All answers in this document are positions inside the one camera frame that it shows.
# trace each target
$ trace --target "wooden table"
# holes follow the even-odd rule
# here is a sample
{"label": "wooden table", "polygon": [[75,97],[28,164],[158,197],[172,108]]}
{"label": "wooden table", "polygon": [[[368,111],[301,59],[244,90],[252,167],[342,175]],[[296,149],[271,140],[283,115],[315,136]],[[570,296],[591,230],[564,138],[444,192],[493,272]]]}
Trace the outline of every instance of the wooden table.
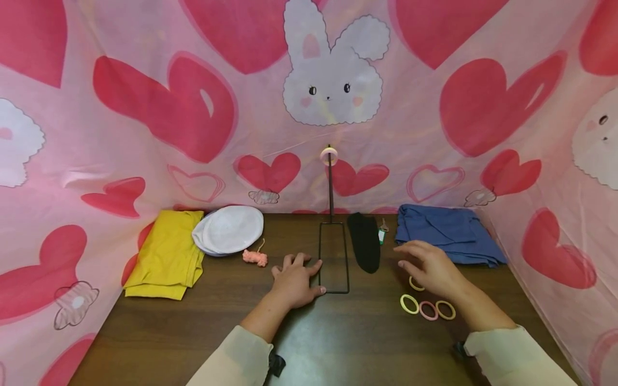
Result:
{"label": "wooden table", "polygon": [[[314,305],[289,314],[274,342],[287,367],[281,378],[272,377],[266,384],[486,385],[473,359],[462,361],[452,354],[452,344],[468,334],[459,316],[450,322],[430,322],[400,308],[403,293],[419,301],[436,298],[412,290],[397,267],[399,256],[392,251],[396,216],[376,217],[378,224],[384,217],[391,228],[382,246],[379,270],[370,275],[359,268],[348,234],[350,293],[325,295]],[[285,254],[298,251],[316,258],[318,226],[326,219],[265,215],[262,251],[269,256],[269,267],[281,265]],[[327,232],[324,243],[331,250],[323,268],[323,280],[330,280],[330,287],[341,278],[344,267],[341,234],[336,235]],[[71,384],[185,385],[272,283],[268,268],[246,264],[240,255],[206,257],[203,267],[203,276],[182,301],[120,297]],[[508,267],[463,267],[462,271],[575,378]]]}

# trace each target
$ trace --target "bunny print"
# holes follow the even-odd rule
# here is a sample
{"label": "bunny print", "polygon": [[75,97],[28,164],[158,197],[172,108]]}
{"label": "bunny print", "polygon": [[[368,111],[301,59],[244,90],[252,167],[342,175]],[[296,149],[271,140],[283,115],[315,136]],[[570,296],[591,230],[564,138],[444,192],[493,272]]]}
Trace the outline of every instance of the bunny print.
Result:
{"label": "bunny print", "polygon": [[605,94],[582,119],[573,136],[575,165],[601,184],[618,190],[618,88]]}
{"label": "bunny print", "polygon": [[43,132],[32,118],[0,98],[0,187],[14,188],[26,182],[24,164],[44,142]]}
{"label": "bunny print", "polygon": [[386,24],[366,15],[354,20],[332,49],[326,24],[311,0],[290,0],[284,30],[292,71],[284,83],[287,111],[307,125],[366,122],[376,115],[382,78],[368,62],[388,50]]}

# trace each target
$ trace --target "beige sleeve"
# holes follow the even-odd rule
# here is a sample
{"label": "beige sleeve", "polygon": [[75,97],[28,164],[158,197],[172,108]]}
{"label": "beige sleeve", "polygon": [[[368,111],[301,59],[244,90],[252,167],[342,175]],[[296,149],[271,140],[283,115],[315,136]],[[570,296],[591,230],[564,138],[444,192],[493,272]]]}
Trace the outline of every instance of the beige sleeve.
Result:
{"label": "beige sleeve", "polygon": [[272,349],[273,345],[237,325],[187,386],[262,386]]}
{"label": "beige sleeve", "polygon": [[473,332],[464,347],[492,386],[576,386],[521,326]]}

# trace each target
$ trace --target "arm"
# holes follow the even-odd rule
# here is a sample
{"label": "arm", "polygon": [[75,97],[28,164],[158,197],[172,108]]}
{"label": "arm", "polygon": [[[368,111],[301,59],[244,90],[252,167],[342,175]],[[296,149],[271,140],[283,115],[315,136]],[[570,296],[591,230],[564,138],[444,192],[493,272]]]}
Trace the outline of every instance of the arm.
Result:
{"label": "arm", "polygon": [[309,287],[309,278],[322,266],[322,260],[309,268],[303,263],[311,257],[299,253],[283,259],[283,268],[272,269],[273,289],[237,325],[221,346],[197,370],[187,386],[261,385],[268,373],[268,355],[279,325],[294,308],[311,303],[326,293],[324,287]]}
{"label": "arm", "polygon": [[444,251],[423,241],[395,248],[418,259],[400,261],[428,291],[449,300],[472,330],[465,344],[492,386],[575,386],[530,334],[470,283]]}

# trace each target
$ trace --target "blue towel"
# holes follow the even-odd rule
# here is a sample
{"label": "blue towel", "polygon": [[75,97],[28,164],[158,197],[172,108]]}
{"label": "blue towel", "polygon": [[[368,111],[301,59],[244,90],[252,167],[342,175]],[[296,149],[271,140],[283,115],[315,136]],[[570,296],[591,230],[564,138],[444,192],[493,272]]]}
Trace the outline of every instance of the blue towel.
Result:
{"label": "blue towel", "polygon": [[399,207],[395,241],[423,240],[444,250],[456,264],[506,264],[504,254],[469,209],[421,205]]}

